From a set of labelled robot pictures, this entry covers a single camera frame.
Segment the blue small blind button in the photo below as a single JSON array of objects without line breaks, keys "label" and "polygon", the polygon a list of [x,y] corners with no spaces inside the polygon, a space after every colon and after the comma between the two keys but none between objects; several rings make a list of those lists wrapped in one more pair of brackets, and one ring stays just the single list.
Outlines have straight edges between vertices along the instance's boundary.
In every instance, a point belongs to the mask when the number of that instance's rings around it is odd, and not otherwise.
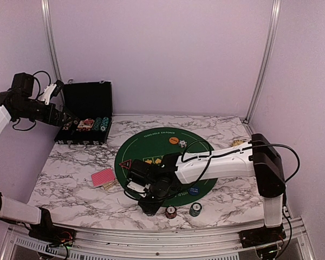
[{"label": "blue small blind button", "polygon": [[191,196],[197,196],[200,194],[200,189],[197,186],[190,187],[187,191],[188,191],[188,194]]}]

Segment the black red triangle dealer button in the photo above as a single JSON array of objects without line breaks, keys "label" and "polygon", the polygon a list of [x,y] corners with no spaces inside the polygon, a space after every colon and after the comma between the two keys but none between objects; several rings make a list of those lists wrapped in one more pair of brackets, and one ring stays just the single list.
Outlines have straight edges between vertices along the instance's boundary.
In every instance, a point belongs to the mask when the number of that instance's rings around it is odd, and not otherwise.
[{"label": "black red triangle dealer button", "polygon": [[123,162],[120,162],[119,163],[119,166],[121,168],[124,168],[124,169],[129,170],[131,168],[131,164],[132,164],[132,160],[131,159],[128,159],[128,160],[125,160]]}]

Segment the orange big blind button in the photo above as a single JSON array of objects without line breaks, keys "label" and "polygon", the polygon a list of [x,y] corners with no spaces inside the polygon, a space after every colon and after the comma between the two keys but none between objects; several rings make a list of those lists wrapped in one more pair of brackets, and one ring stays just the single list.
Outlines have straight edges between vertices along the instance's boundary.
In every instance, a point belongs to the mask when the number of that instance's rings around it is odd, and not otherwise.
[{"label": "orange big blind button", "polygon": [[179,143],[179,139],[177,137],[171,137],[169,138],[169,142],[173,145],[178,144]]}]

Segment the blue white chip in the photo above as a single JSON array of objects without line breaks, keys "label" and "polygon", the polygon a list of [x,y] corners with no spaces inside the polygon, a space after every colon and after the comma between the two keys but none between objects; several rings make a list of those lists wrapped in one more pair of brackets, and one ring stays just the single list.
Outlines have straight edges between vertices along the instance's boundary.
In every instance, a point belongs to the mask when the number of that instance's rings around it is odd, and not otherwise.
[{"label": "blue white chip", "polygon": [[178,144],[179,144],[179,146],[181,148],[186,148],[187,147],[187,142],[185,140],[180,140]]}]

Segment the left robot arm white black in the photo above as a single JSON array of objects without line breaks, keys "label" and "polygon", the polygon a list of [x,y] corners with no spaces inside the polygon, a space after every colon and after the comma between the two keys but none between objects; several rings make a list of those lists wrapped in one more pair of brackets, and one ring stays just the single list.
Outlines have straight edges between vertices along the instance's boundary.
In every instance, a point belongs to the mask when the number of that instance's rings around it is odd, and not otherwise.
[{"label": "left robot arm white black", "polygon": [[46,241],[57,237],[56,226],[41,221],[41,210],[27,204],[48,156],[55,145],[58,127],[38,123],[32,130],[14,130],[9,123],[0,134],[0,218],[37,224]]}]

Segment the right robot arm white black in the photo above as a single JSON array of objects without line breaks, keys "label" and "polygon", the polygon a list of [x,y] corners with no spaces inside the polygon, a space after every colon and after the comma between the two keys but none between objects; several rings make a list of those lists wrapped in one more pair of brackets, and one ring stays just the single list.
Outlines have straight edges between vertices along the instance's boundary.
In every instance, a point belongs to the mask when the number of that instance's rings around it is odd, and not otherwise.
[{"label": "right robot arm white black", "polygon": [[138,205],[148,216],[155,215],[164,201],[201,180],[255,177],[264,211],[264,226],[258,229],[257,237],[268,243],[278,235],[286,189],[282,159],[262,134],[227,149],[167,154],[159,165],[140,160],[134,163],[143,176],[141,186],[146,193]]}]

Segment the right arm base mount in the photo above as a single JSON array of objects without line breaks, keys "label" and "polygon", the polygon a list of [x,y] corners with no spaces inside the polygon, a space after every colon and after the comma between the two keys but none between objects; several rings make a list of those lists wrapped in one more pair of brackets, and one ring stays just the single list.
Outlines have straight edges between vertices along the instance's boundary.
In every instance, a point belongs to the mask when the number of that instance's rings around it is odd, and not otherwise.
[{"label": "right arm base mount", "polygon": [[287,236],[282,225],[273,228],[263,226],[239,232],[239,238],[243,248],[250,248],[253,246],[277,242],[285,239],[286,237]]}]

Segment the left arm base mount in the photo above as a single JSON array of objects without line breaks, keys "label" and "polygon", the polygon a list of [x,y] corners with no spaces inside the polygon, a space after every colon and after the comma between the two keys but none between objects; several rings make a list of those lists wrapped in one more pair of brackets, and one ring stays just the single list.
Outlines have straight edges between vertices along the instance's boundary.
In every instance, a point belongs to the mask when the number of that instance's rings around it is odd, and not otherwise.
[{"label": "left arm base mount", "polygon": [[72,245],[76,231],[66,227],[54,226],[51,229],[34,226],[29,231],[29,236],[50,243],[52,246]]}]

